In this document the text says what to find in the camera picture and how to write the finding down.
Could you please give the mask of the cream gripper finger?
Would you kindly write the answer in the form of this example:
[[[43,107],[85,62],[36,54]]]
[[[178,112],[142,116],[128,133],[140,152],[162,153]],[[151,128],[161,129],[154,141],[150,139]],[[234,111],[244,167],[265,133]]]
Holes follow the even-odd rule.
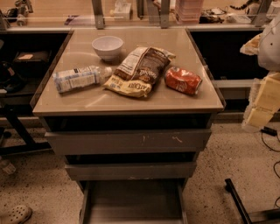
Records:
[[[257,55],[259,53],[260,39],[261,35],[257,34],[241,47],[240,52],[249,56]]]
[[[257,132],[279,109],[280,73],[269,72],[262,80],[253,79],[241,126],[247,132]]]

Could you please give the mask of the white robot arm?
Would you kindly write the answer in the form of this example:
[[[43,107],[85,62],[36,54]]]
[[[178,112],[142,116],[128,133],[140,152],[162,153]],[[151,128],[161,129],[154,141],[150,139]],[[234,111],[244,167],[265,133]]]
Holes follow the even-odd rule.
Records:
[[[258,65],[268,70],[262,79],[253,79],[242,127],[248,132],[264,128],[280,109],[280,15],[261,34],[244,44],[240,52],[256,55]]]

